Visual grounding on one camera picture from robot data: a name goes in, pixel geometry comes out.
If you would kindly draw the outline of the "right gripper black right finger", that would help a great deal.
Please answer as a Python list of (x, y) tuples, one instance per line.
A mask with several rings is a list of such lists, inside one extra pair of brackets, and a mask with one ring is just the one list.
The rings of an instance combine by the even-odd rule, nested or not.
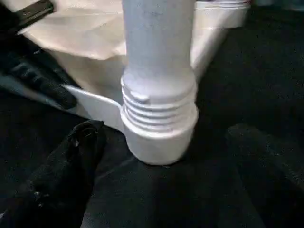
[(267, 228), (304, 226), (304, 148), (298, 137), (246, 124), (226, 131), (227, 148), (250, 202)]

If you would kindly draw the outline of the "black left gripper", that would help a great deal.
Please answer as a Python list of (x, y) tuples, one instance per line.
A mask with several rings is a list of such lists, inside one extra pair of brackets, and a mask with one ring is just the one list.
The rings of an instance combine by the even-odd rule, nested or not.
[[(0, 2), (0, 61), (10, 62), (18, 57), (29, 57), (39, 62), (50, 62), (52, 56), (41, 46), (31, 41), (21, 31), (54, 12), (54, 4), (49, 0), (35, 3), (11, 11)], [(63, 86), (44, 76), (43, 71), (29, 62), (17, 62), (9, 66), (9, 75), (26, 87), (42, 93), (55, 101), (63, 109), (77, 105), (76, 98)]]

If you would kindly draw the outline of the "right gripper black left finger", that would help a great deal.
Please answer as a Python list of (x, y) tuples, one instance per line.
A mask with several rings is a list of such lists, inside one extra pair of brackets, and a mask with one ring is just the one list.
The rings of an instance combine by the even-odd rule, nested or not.
[(104, 150), (104, 122), (77, 125), (6, 201), (0, 226), (81, 227)]

